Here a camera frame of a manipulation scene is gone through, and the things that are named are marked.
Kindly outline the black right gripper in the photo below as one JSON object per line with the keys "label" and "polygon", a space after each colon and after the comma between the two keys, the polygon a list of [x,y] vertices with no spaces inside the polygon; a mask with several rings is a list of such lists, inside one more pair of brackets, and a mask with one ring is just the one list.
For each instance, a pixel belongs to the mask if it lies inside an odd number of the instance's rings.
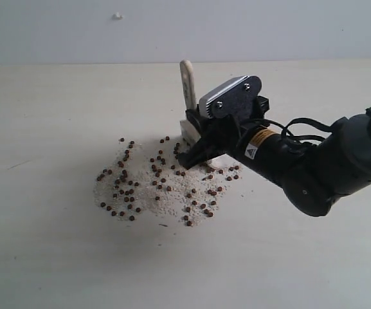
{"label": "black right gripper", "polygon": [[185,138],[200,138],[187,152],[178,154],[178,163],[185,169],[226,155],[258,174],[282,174],[285,171],[285,142],[279,133],[269,129],[265,114],[269,100],[258,95],[248,119],[237,120],[228,115],[219,135],[203,136],[210,119],[196,109],[185,111]]}

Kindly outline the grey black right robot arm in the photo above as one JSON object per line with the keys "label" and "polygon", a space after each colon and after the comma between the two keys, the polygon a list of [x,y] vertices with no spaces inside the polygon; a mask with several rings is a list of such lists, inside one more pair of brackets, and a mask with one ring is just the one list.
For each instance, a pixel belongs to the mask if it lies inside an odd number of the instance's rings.
{"label": "grey black right robot arm", "polygon": [[268,99],[258,96],[248,102],[242,120],[236,114],[206,118],[189,111],[200,139],[178,155],[179,164],[190,169],[229,155],[280,187],[299,211],[312,217],[327,215],[340,198],[371,185],[371,108],[329,126],[305,117],[293,120],[328,137],[294,135],[287,126],[274,132],[264,117],[268,109]]}

